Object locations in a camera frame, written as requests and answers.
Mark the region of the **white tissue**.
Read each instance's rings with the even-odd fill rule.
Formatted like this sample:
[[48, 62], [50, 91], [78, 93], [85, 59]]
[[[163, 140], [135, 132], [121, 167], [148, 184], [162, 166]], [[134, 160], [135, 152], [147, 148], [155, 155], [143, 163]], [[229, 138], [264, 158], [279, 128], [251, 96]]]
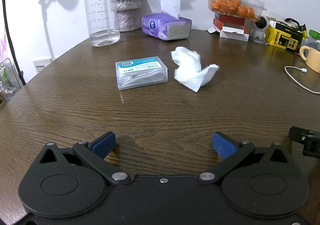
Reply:
[[171, 51], [171, 57], [178, 66], [174, 72], [175, 80], [194, 92], [198, 92], [200, 87], [211, 81], [219, 70], [216, 64], [202, 68], [199, 53], [185, 47], [176, 47], [174, 51]]

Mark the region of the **clear plastic floss pick box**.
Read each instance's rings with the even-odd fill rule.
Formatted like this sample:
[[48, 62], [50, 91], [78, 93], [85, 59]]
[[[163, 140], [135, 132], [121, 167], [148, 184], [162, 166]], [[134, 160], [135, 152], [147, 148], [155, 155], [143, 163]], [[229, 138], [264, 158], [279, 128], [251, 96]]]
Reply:
[[168, 68], [159, 57], [148, 57], [115, 63], [118, 90], [166, 83]]

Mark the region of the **green lidded clear container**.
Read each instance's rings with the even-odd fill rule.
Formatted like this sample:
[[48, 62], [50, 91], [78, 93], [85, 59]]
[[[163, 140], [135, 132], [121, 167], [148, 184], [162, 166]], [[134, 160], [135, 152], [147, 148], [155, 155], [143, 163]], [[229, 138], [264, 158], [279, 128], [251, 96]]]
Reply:
[[307, 46], [320, 51], [320, 33], [310, 29]]

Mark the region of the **beige ceramic mug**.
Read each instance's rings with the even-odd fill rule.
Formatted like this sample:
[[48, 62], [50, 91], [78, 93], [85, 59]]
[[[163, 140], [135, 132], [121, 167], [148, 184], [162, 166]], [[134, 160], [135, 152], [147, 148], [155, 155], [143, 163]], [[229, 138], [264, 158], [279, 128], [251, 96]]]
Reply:
[[299, 49], [300, 57], [313, 71], [320, 73], [320, 52], [309, 46], [302, 46]]

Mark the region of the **yellow black box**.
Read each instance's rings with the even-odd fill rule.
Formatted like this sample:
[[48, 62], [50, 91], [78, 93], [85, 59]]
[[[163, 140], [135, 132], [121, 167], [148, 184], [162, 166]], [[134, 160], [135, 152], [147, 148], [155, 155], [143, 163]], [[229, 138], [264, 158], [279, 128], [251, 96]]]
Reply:
[[265, 41], [274, 47], [298, 53], [303, 33], [297, 31], [281, 22], [271, 20], [266, 29]]

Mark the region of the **white astronaut figurine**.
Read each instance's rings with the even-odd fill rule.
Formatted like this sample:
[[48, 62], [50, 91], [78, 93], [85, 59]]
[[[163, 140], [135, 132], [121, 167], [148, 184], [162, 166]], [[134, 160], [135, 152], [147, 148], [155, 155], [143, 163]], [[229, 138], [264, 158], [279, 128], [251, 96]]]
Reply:
[[264, 15], [259, 16], [258, 21], [253, 22], [253, 29], [250, 33], [251, 38], [254, 41], [264, 42], [268, 26], [268, 18]]

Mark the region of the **red and white boxes stack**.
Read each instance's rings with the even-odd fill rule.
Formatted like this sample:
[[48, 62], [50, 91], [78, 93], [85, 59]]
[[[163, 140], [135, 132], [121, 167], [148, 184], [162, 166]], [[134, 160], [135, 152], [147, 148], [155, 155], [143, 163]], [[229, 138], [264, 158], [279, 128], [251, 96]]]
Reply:
[[249, 40], [244, 18], [237, 18], [220, 13], [215, 13], [213, 26], [208, 29], [208, 33], [218, 33], [219, 37], [225, 39], [243, 42], [248, 42]]

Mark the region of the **purple tissue pack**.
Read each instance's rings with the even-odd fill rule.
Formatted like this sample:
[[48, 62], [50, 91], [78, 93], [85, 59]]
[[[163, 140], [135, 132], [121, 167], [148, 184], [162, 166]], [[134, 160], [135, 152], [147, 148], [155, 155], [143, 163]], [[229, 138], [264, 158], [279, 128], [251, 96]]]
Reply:
[[164, 41], [189, 38], [192, 21], [180, 16], [181, 0], [147, 0], [147, 2], [151, 14], [141, 18], [143, 33]]

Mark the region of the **clear clamshell with orange snacks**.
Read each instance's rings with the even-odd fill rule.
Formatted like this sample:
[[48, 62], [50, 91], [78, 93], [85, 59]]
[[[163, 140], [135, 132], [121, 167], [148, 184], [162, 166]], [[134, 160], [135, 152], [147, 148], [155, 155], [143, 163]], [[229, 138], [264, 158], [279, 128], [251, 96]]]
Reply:
[[258, 21], [265, 4], [259, 0], [208, 0], [208, 8], [214, 13]]

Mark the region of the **grey knitted flower vase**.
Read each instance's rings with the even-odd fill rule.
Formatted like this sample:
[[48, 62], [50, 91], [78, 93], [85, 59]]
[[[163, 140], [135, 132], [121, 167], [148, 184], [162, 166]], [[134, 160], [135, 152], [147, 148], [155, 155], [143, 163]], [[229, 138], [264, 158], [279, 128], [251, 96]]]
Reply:
[[140, 28], [140, 8], [142, 8], [142, 0], [116, 0], [121, 32], [131, 32]]

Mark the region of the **clear large water bottle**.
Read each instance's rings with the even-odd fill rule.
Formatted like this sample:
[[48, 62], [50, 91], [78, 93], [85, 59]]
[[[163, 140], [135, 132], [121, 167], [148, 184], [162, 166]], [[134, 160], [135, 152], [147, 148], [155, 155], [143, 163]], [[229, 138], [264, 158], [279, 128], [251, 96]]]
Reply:
[[94, 47], [120, 40], [116, 0], [85, 0], [89, 40]]

